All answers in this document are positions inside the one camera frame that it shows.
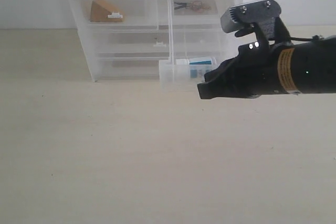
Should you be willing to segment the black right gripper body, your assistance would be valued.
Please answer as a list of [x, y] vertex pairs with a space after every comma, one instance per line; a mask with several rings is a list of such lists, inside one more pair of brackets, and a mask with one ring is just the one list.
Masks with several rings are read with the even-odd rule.
[[237, 89], [244, 90], [257, 98], [261, 95], [282, 94], [277, 72], [277, 56], [261, 54], [259, 49], [248, 45], [238, 47], [235, 62], [218, 75]]

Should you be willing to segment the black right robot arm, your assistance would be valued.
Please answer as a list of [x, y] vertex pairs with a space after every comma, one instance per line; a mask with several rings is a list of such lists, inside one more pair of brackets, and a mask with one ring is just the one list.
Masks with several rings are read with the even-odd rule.
[[199, 97], [254, 99], [261, 95], [335, 93], [335, 36], [262, 48], [253, 42], [204, 74]]

